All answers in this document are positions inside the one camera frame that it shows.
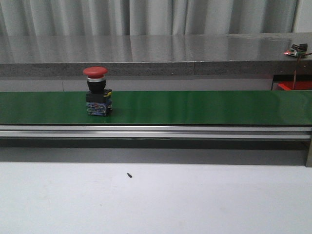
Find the green conveyor belt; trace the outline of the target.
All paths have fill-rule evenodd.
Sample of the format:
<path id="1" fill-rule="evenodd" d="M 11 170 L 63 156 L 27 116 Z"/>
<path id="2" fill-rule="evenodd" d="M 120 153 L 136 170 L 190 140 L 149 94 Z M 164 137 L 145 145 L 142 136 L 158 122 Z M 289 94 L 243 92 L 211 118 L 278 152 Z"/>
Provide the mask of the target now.
<path id="1" fill-rule="evenodd" d="M 107 117 L 84 92 L 2 92 L 1 124 L 311 125 L 311 91 L 114 91 Z"/>

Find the grey curtain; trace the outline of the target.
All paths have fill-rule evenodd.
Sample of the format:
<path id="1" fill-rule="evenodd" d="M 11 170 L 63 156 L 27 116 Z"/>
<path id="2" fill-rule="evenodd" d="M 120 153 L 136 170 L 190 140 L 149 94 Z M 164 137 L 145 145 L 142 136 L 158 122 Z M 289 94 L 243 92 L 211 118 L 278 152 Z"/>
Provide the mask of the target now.
<path id="1" fill-rule="evenodd" d="M 288 33 L 296 0 L 3 0 L 2 36 Z"/>

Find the aluminium conveyor side rail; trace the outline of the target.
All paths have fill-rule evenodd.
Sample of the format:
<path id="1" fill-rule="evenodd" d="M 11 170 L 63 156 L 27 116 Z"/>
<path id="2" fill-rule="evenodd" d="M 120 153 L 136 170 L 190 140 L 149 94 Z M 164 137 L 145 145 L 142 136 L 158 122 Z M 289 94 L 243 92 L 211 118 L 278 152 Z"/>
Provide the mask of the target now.
<path id="1" fill-rule="evenodd" d="M 2 125 L 1 137 L 308 140 L 310 126 Z"/>

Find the grey stone back bench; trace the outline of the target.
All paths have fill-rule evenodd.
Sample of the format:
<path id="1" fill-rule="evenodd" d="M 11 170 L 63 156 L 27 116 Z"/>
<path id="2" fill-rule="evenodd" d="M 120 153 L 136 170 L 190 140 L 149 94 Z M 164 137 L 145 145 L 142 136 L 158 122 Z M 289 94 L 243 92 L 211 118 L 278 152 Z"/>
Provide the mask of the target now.
<path id="1" fill-rule="evenodd" d="M 3 36 L 2 77 L 77 77 L 89 66 L 111 76 L 311 74 L 285 51 L 311 33 L 164 36 Z"/>

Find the red plastic bin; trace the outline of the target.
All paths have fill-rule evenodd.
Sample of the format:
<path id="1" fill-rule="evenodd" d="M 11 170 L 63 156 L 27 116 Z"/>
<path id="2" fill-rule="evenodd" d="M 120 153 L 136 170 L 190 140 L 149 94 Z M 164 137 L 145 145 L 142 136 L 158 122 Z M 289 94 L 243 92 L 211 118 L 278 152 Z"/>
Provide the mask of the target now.
<path id="1" fill-rule="evenodd" d="M 283 91 L 291 91 L 291 90 L 311 90 L 312 89 L 312 82 L 311 81 L 299 81 L 296 84 L 290 81 L 280 82 L 277 85 L 277 90 Z"/>

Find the small green circuit board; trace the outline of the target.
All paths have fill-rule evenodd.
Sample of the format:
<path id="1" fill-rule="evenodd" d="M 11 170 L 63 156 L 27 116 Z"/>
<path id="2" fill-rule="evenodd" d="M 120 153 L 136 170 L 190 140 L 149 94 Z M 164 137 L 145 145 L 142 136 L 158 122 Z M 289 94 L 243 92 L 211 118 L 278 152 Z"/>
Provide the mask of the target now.
<path id="1" fill-rule="evenodd" d="M 292 56 L 292 57 L 304 57 L 307 54 L 308 44 L 301 43 L 299 45 L 293 44 L 289 50 L 284 52 L 284 55 Z"/>

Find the red mushroom push button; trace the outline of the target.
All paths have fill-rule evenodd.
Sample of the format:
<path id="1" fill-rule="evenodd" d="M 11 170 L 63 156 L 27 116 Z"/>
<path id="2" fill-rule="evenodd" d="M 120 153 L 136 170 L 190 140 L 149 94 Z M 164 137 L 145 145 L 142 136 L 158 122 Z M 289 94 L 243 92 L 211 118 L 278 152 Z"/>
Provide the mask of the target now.
<path id="1" fill-rule="evenodd" d="M 86 93 L 87 114 L 93 116 L 108 116 L 112 111 L 112 89 L 106 89 L 108 69 L 101 66 L 88 67 L 83 70 L 87 76 L 89 91 Z"/>

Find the grey conveyor support leg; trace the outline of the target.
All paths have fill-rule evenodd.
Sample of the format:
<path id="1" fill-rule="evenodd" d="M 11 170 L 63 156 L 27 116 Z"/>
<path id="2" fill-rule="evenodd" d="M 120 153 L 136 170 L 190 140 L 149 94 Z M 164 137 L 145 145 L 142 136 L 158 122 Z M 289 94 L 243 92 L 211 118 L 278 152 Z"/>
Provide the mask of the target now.
<path id="1" fill-rule="evenodd" d="M 312 167 L 312 137 L 305 143 L 305 146 L 307 147 L 307 156 L 306 156 L 306 163 L 305 166 L 307 168 Z"/>

